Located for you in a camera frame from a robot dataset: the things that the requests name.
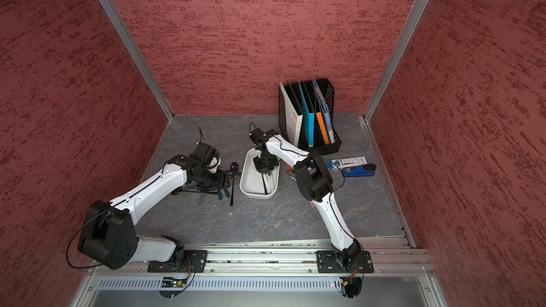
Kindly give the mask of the white rectangular storage box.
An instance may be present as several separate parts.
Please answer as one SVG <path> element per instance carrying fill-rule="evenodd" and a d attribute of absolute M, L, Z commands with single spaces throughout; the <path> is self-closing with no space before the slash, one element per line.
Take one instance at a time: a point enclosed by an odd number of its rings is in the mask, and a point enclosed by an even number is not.
<path fill-rule="evenodd" d="M 265 195 L 262 184 L 262 175 L 255 169 L 253 159 L 259 156 L 260 152 L 256 149 L 250 149 L 246 156 L 243 165 L 243 172 L 240 179 L 240 190 L 248 198 L 268 200 L 273 198 L 279 187 L 280 166 L 278 165 L 272 173 L 274 177 L 274 190 L 271 194 Z"/>

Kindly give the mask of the dark blue handled spoon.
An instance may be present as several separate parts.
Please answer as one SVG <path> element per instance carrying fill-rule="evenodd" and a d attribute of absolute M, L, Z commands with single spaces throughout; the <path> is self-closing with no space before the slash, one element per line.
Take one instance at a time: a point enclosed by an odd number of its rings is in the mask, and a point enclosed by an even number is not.
<path fill-rule="evenodd" d="M 269 190 L 268 190 L 268 185 L 267 185 L 267 181 L 266 181 L 266 176 L 264 174 L 262 174 L 262 184 L 263 184 L 263 188 L 264 188 L 264 194 L 265 195 L 269 195 Z"/>

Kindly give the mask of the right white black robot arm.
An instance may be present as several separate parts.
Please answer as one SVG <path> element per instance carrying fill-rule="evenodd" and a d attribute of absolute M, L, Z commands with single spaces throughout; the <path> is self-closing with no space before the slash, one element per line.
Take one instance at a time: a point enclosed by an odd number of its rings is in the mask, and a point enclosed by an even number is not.
<path fill-rule="evenodd" d="M 314 204 L 324 221 L 339 266 L 345 269 L 355 264 L 363 249 L 349 231 L 338 208 L 333 179 L 325 160 L 290 144 L 273 129 L 267 132 L 259 128 L 253 129 L 250 140 L 260 152 L 254 161 L 257 171 L 262 174 L 269 173 L 281 161 L 290 166 L 300 193 Z"/>

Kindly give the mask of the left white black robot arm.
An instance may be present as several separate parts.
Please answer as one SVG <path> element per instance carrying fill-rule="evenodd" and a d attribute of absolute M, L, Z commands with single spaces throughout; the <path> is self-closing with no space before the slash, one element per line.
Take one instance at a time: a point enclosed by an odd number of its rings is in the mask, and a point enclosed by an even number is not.
<path fill-rule="evenodd" d="M 226 192 L 227 175 L 220 156 L 177 155 L 150 179 L 109 202 L 97 200 L 87 210 L 78 251 L 98 265 L 120 269 L 131 262 L 159 263 L 168 271 L 183 271 L 184 245 L 168 236 L 139 237 L 135 225 L 166 196 L 195 183 L 206 190 Z"/>

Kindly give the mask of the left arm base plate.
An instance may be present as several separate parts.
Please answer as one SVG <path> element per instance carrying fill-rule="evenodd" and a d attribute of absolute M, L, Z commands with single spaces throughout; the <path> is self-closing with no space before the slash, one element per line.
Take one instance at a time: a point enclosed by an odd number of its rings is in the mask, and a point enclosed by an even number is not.
<path fill-rule="evenodd" d="M 174 254 L 167 262 L 151 261 L 147 271 L 163 274 L 200 274 L 204 272 L 207 256 L 206 250 L 184 250 Z"/>

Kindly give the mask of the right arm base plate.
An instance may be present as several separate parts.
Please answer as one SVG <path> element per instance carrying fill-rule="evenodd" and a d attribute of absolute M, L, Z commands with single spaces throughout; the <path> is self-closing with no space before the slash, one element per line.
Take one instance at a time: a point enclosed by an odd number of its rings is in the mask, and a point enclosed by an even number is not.
<path fill-rule="evenodd" d="M 361 252 L 352 260 L 345 260 L 335 251 L 318 251 L 316 256 L 318 272 L 322 274 L 352 274 L 354 271 L 356 271 L 357 274 L 374 273 L 371 253 L 368 251 Z"/>

